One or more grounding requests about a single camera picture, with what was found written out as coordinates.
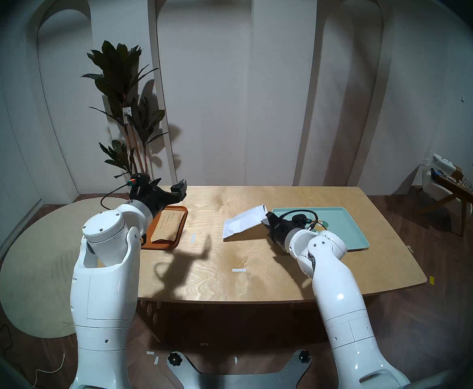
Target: black knob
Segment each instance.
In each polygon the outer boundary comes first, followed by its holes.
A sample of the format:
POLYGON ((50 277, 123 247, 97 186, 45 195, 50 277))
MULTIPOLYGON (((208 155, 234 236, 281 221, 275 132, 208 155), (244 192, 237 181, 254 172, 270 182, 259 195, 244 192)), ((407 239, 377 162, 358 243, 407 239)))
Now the black knob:
POLYGON ((306 364, 310 361, 310 353, 307 350, 302 350, 300 352, 300 361, 303 364, 306 364))
POLYGON ((174 367, 177 367, 181 365, 183 359, 177 353, 170 353, 170 355, 168 356, 168 361, 170 361, 170 364, 172 364, 174 367))

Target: wooden table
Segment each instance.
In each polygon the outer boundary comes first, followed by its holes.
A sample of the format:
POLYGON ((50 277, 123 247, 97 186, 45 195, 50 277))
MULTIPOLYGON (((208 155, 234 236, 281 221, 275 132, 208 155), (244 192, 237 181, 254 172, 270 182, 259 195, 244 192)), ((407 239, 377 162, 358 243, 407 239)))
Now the wooden table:
POLYGON ((136 310, 158 340, 164 334, 164 321, 173 302, 198 305, 315 300, 311 279, 301 272, 294 258, 271 243, 261 224, 222 240, 226 219, 261 204, 268 210, 344 207, 370 243, 369 249, 349 252, 342 258, 363 295, 427 281, 400 237, 358 187, 190 186, 181 203, 188 208, 188 218, 178 247, 170 252, 141 251, 136 310), (232 272, 237 268, 247 271, 232 272))

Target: black cable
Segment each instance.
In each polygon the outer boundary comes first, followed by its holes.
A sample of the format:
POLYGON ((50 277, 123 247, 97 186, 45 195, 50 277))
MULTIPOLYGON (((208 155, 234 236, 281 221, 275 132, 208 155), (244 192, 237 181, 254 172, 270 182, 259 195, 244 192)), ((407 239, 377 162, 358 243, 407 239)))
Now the black cable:
POLYGON ((294 212, 309 212, 309 213, 312 213, 316 217, 316 219, 310 224, 309 230, 312 231, 314 229, 314 227, 316 227, 317 221, 319 220, 318 217, 317 217, 317 213, 315 211, 309 211, 308 209, 296 209, 296 210, 293 210, 293 211, 289 211, 287 213, 283 213, 279 218, 283 219, 285 216, 287 216, 291 213, 294 213, 294 212))
POLYGON ((101 200, 100 200, 100 205, 103 206, 103 207, 104 207, 105 209, 107 209, 108 211, 111 211, 112 209, 109 209, 108 207, 106 207, 106 206, 103 204, 103 200, 104 200, 107 196, 109 196, 111 193, 115 193, 118 189, 121 189, 121 188, 123 188, 123 187, 126 187, 127 185, 129 185, 129 183, 125 183, 125 184, 123 184, 121 187, 116 188, 114 191, 109 192, 107 195, 105 195, 103 198, 101 198, 101 200))
POLYGON ((3 327, 6 326, 6 330, 8 331, 8 338, 10 339, 10 345, 7 346, 7 347, 1 347, 1 350, 3 351, 3 354, 2 356, 6 359, 6 361, 8 361, 11 365, 17 367, 20 369, 20 373, 22 374, 22 376, 24 377, 24 379, 26 379, 28 382, 30 382, 30 380, 28 379, 28 377, 26 376, 26 373, 24 372, 24 369, 22 368, 22 366, 20 366, 19 364, 17 364, 16 362, 13 362, 11 361, 10 359, 8 359, 8 357, 6 356, 6 351, 8 351, 10 348, 13 347, 13 339, 12 339, 12 333, 10 332, 10 327, 7 325, 7 324, 2 324, 1 327, 0 327, 0 333, 1 331, 3 330, 3 327))

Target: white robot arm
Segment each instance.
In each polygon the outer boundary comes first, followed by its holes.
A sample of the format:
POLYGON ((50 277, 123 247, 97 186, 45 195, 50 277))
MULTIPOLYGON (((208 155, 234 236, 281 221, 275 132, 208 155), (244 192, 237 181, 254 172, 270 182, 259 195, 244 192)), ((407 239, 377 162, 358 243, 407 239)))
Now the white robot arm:
POLYGON ((354 275, 341 262, 344 242, 330 231, 320 233, 267 213, 271 240, 298 261, 312 278, 312 289, 330 340, 339 389, 392 389, 407 377, 382 356, 354 275))
MULTIPOLYGON (((71 313, 78 341, 78 370, 71 389, 130 389, 126 335, 137 304, 141 237, 166 205, 186 196, 181 181, 165 192, 147 174, 131 176, 130 200, 90 218, 71 284, 71 313), (98 267, 101 261, 104 267, 98 267)), ((364 300, 340 261, 346 245, 330 231, 300 228, 267 213, 271 240, 312 278, 332 347, 340 389, 393 389, 409 384, 378 349, 364 300)))
POLYGON ((166 205, 186 196, 186 182, 161 190, 147 174, 131 176, 130 200, 83 226, 71 283, 71 314, 78 341, 72 389, 130 389, 126 335, 137 304, 140 239, 166 205), (98 267, 98 261, 105 267, 98 267))

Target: plant tag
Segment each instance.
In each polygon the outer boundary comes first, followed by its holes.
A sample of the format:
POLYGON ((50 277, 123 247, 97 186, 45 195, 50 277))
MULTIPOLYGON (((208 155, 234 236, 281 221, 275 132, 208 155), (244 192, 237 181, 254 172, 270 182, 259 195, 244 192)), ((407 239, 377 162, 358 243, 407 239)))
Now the plant tag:
POLYGON ((123 107, 123 123, 128 124, 129 119, 126 115, 132 116, 132 108, 131 107, 123 107))

